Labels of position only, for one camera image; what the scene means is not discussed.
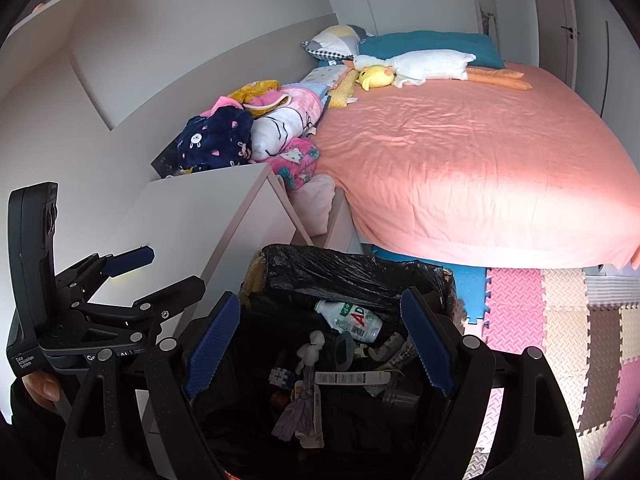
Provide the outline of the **person's left hand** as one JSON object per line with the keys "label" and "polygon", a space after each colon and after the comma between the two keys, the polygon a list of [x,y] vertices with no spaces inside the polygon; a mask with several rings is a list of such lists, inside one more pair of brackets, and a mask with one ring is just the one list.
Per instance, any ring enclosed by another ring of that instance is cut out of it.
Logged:
{"label": "person's left hand", "polygon": [[22,378],[23,385],[38,405],[51,412],[56,412],[56,404],[61,399],[61,387],[58,381],[42,370],[36,370]]}

